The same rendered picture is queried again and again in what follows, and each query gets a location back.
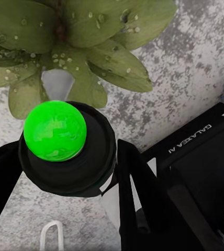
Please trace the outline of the insectifuge atomizer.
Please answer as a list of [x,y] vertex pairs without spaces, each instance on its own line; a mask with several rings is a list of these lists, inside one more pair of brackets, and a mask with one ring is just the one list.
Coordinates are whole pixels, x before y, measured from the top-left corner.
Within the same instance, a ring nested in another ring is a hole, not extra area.
[[42,191],[59,196],[104,194],[117,159],[112,126],[98,109],[66,101],[74,84],[69,72],[44,71],[41,79],[50,101],[26,118],[19,139],[23,172]]

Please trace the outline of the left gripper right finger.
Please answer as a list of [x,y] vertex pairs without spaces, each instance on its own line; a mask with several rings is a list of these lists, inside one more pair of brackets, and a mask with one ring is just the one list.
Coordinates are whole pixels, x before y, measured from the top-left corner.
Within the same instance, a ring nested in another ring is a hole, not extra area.
[[[204,251],[133,144],[118,140],[117,163],[121,251]],[[150,233],[138,230],[129,176],[133,178]]]

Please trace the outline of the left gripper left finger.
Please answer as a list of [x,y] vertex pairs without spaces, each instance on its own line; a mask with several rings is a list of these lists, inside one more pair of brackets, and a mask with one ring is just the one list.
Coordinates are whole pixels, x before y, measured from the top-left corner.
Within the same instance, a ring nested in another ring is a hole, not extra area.
[[21,173],[19,140],[0,147],[0,215],[12,194]]

